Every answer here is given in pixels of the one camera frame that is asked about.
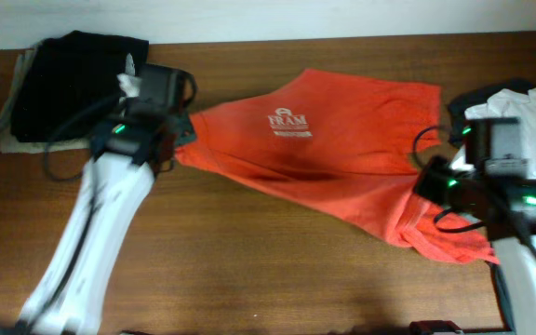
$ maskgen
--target orange shirt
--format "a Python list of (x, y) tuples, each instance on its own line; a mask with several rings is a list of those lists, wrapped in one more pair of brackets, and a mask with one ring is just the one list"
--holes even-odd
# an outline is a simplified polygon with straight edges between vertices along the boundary
[[(439, 87), (306, 70), (275, 92), (192, 115), (198, 140), (176, 156), (436, 261), (497, 262), (480, 233), (440, 233), (441, 209), (411, 191), (412, 141), (438, 114)], [(437, 144), (432, 131), (419, 147)], [(454, 215), (440, 223), (468, 224)]]

